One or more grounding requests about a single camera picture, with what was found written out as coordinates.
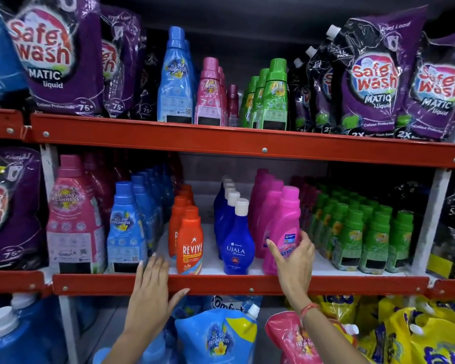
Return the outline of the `person's right hand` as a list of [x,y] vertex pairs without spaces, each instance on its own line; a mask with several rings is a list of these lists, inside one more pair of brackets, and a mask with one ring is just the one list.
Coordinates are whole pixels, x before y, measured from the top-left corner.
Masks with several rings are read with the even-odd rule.
[[308,297],[315,247],[306,232],[301,231],[301,242],[289,256],[287,270],[277,270],[278,279],[285,298],[295,312],[301,316],[301,310],[312,301]]

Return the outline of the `person's left hand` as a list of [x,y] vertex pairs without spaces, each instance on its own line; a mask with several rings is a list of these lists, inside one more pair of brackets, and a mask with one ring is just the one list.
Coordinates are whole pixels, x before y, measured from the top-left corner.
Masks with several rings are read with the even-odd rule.
[[168,290],[169,262],[162,256],[162,271],[159,283],[150,283],[150,259],[144,267],[141,289],[135,289],[129,299],[124,330],[138,326],[164,328],[172,312],[168,311],[170,300]]

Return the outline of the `person's left forearm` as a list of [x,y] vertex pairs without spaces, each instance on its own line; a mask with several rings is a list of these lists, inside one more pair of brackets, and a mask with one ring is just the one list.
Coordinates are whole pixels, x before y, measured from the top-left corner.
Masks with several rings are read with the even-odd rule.
[[154,326],[125,329],[113,344],[102,364],[137,364],[144,351],[161,331],[161,328]]

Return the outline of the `orange bottle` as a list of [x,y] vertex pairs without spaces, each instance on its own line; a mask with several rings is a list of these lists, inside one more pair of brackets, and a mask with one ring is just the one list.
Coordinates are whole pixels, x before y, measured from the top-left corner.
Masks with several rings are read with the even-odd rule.
[[181,219],[176,241],[176,269],[179,275],[197,275],[203,262],[204,233],[198,207],[188,206]]
[[187,183],[182,184],[182,186],[178,190],[177,194],[183,195],[188,199],[188,201],[187,201],[188,206],[195,206],[194,194],[193,194],[192,186],[190,184],[187,184]]
[[182,217],[187,207],[188,197],[186,195],[177,195],[174,198],[174,204],[171,208],[171,217],[168,228],[168,253],[171,259],[176,258],[176,241],[177,234],[181,226]]

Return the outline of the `dark blue bottle white cap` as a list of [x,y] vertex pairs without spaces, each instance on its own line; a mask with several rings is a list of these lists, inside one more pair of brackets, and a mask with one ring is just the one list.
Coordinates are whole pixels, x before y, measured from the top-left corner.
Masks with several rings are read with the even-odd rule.
[[219,217],[220,217],[220,211],[227,204],[227,199],[225,197],[225,191],[224,190],[225,190],[225,188],[229,188],[229,187],[235,189],[234,182],[229,177],[223,178],[221,186],[220,186],[220,189],[219,189],[219,192],[218,192],[218,194],[217,194],[217,196],[216,196],[216,198],[214,200],[214,203],[213,203],[214,234],[217,233],[217,228],[218,228],[218,224],[219,224]]
[[227,275],[248,275],[255,258],[255,245],[248,227],[249,201],[238,198],[234,216],[226,229],[220,255]]
[[235,205],[236,201],[240,198],[240,193],[234,188],[226,188],[224,190],[225,202],[222,207],[219,208],[217,218],[214,222],[214,233],[216,237],[216,246],[218,250],[218,257],[221,260],[221,248],[226,238],[228,228],[235,216]]
[[221,207],[223,205],[223,202],[224,202],[224,199],[225,199],[224,198],[224,194],[225,194],[224,189],[227,187],[226,184],[228,184],[228,183],[232,183],[232,179],[228,175],[224,175],[222,177],[222,182],[221,182],[221,185],[220,185],[219,192],[218,192],[217,196],[214,199],[214,203],[213,203],[214,212],[217,212],[219,207]]

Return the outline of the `row of small blue bottles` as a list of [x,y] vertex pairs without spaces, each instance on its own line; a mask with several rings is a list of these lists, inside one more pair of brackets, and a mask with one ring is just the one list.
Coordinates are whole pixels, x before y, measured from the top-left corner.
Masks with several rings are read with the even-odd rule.
[[130,274],[157,251],[173,204],[173,185],[147,168],[115,184],[107,236],[108,274]]

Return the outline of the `blue softener pouch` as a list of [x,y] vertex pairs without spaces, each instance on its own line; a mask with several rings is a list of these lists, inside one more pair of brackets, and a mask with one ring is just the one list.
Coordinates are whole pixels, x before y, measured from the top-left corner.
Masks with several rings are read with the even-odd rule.
[[215,308],[177,319],[186,364],[253,364],[260,307],[247,312]]
[[222,308],[247,312],[252,305],[261,306],[260,295],[210,295],[203,298],[203,310]]

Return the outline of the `long red shelf beam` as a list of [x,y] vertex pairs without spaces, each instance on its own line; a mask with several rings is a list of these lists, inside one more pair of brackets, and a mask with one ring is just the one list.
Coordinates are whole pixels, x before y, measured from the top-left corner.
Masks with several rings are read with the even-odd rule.
[[[56,295],[129,295],[134,275],[57,274],[53,276]],[[310,294],[413,295],[424,294],[429,277],[423,276],[314,276]],[[275,276],[170,275],[170,293],[189,288],[194,295],[283,295]]]
[[455,144],[33,113],[36,142],[455,169]]

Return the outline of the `light blue bottle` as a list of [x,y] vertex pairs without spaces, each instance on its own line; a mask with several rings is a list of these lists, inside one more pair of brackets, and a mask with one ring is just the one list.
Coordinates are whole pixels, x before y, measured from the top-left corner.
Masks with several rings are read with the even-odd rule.
[[176,340],[163,330],[147,347],[136,364],[178,364]]

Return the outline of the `pink softener pouch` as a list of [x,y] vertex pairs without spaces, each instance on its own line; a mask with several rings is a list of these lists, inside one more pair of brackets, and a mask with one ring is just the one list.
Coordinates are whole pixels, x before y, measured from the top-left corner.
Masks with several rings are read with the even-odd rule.
[[280,364],[326,364],[294,311],[270,316],[265,324],[267,336],[281,350]]

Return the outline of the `row of large pink bottles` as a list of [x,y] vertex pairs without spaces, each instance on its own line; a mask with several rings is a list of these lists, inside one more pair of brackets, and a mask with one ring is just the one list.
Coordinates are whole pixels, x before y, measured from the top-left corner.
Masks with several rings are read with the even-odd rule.
[[114,203],[115,185],[119,181],[130,180],[130,172],[122,168],[116,160],[109,166],[103,151],[87,150],[82,154],[86,177],[91,183],[98,202],[99,212],[105,230],[109,231],[109,217]]

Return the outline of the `blue jug with white cap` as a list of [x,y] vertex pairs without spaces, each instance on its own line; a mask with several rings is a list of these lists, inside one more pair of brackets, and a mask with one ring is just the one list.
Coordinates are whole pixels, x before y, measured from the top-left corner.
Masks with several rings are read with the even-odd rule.
[[60,322],[59,300],[53,295],[42,298],[37,293],[13,293],[11,307],[22,320]]
[[66,364],[67,348],[57,321],[42,312],[0,308],[0,364]]

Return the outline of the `short red shelf beam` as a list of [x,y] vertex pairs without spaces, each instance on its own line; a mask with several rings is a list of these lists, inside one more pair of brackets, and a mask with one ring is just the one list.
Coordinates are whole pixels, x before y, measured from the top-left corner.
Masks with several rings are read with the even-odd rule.
[[44,281],[41,271],[0,270],[0,293],[52,294],[50,284]]
[[455,280],[436,279],[428,288],[426,296],[429,299],[455,299]]
[[27,129],[19,110],[0,109],[0,139],[24,140]]

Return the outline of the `yellow shelf label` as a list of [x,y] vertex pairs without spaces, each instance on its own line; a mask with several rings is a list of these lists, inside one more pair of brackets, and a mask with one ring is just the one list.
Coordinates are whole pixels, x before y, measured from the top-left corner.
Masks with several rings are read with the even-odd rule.
[[452,278],[453,268],[454,263],[451,260],[431,253],[426,266],[426,272],[440,279],[449,280]]

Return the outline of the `tall blue softener bottle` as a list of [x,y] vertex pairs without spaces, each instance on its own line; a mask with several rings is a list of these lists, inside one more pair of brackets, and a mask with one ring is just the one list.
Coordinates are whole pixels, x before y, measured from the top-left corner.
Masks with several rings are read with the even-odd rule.
[[193,61],[193,57],[192,57],[191,49],[190,49],[190,42],[187,39],[185,39],[184,43],[185,43],[186,51],[188,54],[190,77],[191,77],[192,90],[193,90],[194,102],[195,102],[197,91],[198,91],[198,85],[199,85],[198,70]]
[[158,89],[157,121],[192,124],[193,67],[181,27],[171,26]]

